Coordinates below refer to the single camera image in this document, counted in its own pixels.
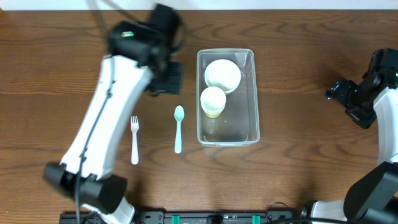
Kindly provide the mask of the white plastic cup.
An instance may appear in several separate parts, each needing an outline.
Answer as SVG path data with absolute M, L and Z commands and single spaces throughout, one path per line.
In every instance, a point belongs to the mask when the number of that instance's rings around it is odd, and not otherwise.
M 226 95 L 222 89 L 216 86 L 208 87 L 200 95 L 200 104 L 204 112 L 218 114 L 225 108 Z

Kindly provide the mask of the white plastic bowl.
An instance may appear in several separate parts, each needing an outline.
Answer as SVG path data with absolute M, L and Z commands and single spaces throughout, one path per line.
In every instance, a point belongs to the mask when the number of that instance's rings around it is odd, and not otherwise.
M 226 59 L 219 59 L 211 62 L 206 67 L 204 79 L 208 87 L 218 87 L 228 95 L 239 86 L 241 71 L 234 62 Z

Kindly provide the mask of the yellow plastic cup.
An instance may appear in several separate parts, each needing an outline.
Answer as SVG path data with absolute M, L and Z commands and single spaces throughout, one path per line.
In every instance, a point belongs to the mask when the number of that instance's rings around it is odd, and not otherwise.
M 214 119 L 217 118 L 223 112 L 223 110 L 218 110 L 218 111 L 203 110 L 203 112 L 207 117 Z

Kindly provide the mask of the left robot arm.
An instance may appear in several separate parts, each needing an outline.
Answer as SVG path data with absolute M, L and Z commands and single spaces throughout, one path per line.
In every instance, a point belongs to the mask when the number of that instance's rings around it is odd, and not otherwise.
M 60 162 L 49 162 L 44 179 L 106 223 L 131 223 L 127 180 L 113 173 L 119 142 L 147 86 L 158 81 L 175 51 L 179 22 L 123 21 L 107 36 L 95 93 L 78 133 Z

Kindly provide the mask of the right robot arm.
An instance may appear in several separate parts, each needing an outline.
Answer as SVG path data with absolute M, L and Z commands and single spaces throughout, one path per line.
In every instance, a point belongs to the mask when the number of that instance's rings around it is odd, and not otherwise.
M 397 51 L 374 51 L 362 79 L 355 84 L 342 78 L 324 96 L 338 101 L 363 129 L 377 122 L 377 166 L 344 199 L 305 206 L 302 216 L 308 223 L 397 223 Z

